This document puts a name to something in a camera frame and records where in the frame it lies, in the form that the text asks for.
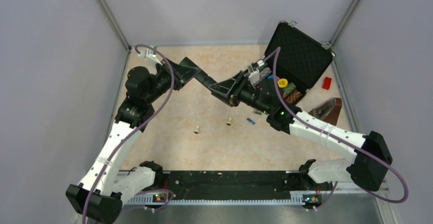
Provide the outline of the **black remote control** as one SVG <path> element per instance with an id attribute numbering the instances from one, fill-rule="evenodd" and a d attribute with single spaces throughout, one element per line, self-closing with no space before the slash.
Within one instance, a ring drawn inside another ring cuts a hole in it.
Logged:
<path id="1" fill-rule="evenodd" d="M 203 70 L 195 75 L 195 79 L 208 90 L 214 90 L 215 84 L 217 84 L 217 81 Z"/>

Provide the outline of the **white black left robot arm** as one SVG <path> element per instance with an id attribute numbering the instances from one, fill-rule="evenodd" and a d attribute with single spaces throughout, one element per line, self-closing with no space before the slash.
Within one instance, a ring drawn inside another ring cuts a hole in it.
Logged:
<path id="1" fill-rule="evenodd" d="M 201 72 L 189 58 L 180 64 L 167 60 L 155 66 L 155 74 L 143 66 L 128 72 L 126 98 L 117 111 L 110 135 L 87 174 L 66 190 L 73 209 L 84 219 L 114 223 L 131 198 L 145 188 L 157 190 L 163 185 L 162 167 L 155 163 L 140 166 L 120 181 L 115 180 L 132 146 L 159 112 L 152 103 L 165 93 L 171 95 L 182 89 Z"/>

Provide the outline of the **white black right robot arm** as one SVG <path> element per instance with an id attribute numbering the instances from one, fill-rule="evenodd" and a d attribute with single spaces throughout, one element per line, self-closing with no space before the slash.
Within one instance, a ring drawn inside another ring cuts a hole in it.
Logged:
<path id="1" fill-rule="evenodd" d="M 244 103 L 262 111 L 275 130 L 309 139 L 342 156 L 339 160 L 308 160 L 301 167 L 305 172 L 299 175 L 303 188 L 314 189 L 319 183 L 341 181 L 376 192 L 382 185 L 388 168 L 359 151 L 363 149 L 392 164 L 392 156 L 380 133 L 351 132 L 315 118 L 293 104 L 282 102 L 279 99 L 282 89 L 276 89 L 273 80 L 264 79 L 258 87 L 253 87 L 242 71 L 225 81 L 212 81 L 207 88 L 231 107 Z"/>

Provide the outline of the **blue battery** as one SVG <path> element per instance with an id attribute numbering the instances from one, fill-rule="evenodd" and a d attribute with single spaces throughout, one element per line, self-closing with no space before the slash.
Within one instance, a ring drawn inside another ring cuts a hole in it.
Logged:
<path id="1" fill-rule="evenodd" d="M 253 124 L 253 125 L 256 124 L 256 122 L 254 122 L 254 121 L 253 121 L 252 119 L 250 119 L 250 118 L 247 118 L 247 121 L 248 121 L 249 123 Z"/>

